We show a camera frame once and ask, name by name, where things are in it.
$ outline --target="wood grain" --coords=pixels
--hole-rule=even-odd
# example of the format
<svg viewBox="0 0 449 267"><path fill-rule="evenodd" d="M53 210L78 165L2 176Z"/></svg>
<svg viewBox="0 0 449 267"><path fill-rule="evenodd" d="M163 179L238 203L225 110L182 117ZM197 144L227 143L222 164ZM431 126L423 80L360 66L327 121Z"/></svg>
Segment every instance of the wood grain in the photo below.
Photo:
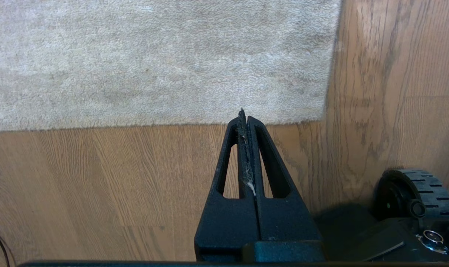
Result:
<svg viewBox="0 0 449 267"><path fill-rule="evenodd" d="M269 126L304 201L313 213L368 202L396 166L424 168L449 188L449 1L342 8L325 117ZM17 263L194 260L225 130L1 132L0 235ZM237 197L236 184L226 196Z"/></svg>

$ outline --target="black cable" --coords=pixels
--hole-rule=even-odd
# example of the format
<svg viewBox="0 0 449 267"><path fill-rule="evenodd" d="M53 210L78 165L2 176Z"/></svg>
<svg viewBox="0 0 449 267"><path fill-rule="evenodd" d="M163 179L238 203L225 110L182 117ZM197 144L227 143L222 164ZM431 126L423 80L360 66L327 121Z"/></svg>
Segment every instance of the black cable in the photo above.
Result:
<svg viewBox="0 0 449 267"><path fill-rule="evenodd" d="M4 253L5 262L7 264L7 267L10 267L9 255L7 254L7 250L5 249L5 245L4 245L4 242L2 241L1 237L0 237L0 248L2 249L2 252Z"/></svg>

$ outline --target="wooden floor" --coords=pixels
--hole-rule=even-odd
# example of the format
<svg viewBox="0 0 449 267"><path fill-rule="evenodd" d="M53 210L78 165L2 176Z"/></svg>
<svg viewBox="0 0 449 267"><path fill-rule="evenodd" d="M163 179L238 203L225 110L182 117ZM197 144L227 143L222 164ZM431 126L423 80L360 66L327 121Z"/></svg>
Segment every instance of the wooden floor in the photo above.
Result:
<svg viewBox="0 0 449 267"><path fill-rule="evenodd" d="M323 120L269 127L309 209L367 202L388 167L449 188L449 1L345 2L334 61ZM0 133L0 235L17 263L194 260L225 128Z"/></svg>

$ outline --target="beige carpet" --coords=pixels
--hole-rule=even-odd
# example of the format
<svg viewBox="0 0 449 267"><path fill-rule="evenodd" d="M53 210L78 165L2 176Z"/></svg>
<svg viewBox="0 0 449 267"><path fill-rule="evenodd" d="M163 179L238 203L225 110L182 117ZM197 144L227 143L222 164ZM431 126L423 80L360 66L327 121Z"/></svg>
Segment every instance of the beige carpet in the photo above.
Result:
<svg viewBox="0 0 449 267"><path fill-rule="evenodd" d="M340 0L0 0L0 131L324 112Z"/></svg>

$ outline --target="area rug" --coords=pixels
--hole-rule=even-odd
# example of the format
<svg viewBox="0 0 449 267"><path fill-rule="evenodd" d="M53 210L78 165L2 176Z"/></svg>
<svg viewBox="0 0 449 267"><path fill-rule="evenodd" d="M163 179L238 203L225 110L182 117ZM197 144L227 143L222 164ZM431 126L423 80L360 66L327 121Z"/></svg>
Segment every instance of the area rug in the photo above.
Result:
<svg viewBox="0 0 449 267"><path fill-rule="evenodd" d="M318 120L340 0L0 0L0 131Z"/></svg>

